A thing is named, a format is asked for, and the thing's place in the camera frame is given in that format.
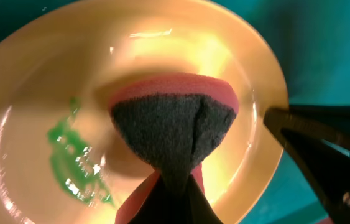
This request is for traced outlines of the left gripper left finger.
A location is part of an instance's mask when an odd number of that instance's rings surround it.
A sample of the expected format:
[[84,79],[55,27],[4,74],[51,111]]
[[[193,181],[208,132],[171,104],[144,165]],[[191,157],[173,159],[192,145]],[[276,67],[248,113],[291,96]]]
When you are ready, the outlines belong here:
[[159,177],[129,224],[174,224],[176,202]]

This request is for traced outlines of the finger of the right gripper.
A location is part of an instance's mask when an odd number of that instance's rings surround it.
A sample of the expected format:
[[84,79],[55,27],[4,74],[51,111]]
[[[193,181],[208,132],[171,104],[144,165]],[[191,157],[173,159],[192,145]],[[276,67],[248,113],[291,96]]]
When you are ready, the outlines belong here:
[[264,125],[305,176],[334,223],[350,223],[350,106],[269,108]]

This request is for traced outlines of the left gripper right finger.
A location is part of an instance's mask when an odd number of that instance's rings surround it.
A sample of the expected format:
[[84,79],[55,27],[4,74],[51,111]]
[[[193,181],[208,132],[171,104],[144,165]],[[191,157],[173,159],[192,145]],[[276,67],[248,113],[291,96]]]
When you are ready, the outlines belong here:
[[177,215],[177,223],[181,224],[223,224],[192,175],[189,175],[185,191],[179,198]]

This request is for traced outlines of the red and green sponge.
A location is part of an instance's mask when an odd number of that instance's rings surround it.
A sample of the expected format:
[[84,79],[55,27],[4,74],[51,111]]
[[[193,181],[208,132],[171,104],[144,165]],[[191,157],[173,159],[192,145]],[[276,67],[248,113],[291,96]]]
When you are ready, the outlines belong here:
[[121,139],[153,174],[128,196],[116,223],[129,223],[158,178],[177,198],[192,175],[205,195],[201,163],[223,141],[238,111],[231,85],[192,73],[157,75],[115,91],[108,100],[111,121]]

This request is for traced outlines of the green rimmed plate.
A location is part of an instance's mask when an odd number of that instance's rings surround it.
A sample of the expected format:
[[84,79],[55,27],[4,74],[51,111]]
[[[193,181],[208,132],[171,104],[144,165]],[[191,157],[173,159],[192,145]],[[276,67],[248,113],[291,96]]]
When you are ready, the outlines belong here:
[[0,223],[114,223],[153,170],[114,130],[109,97],[172,72],[236,92],[239,114],[202,175],[221,221],[241,221],[283,153],[263,124],[267,108],[288,106],[266,41],[208,1],[79,1],[0,43]]

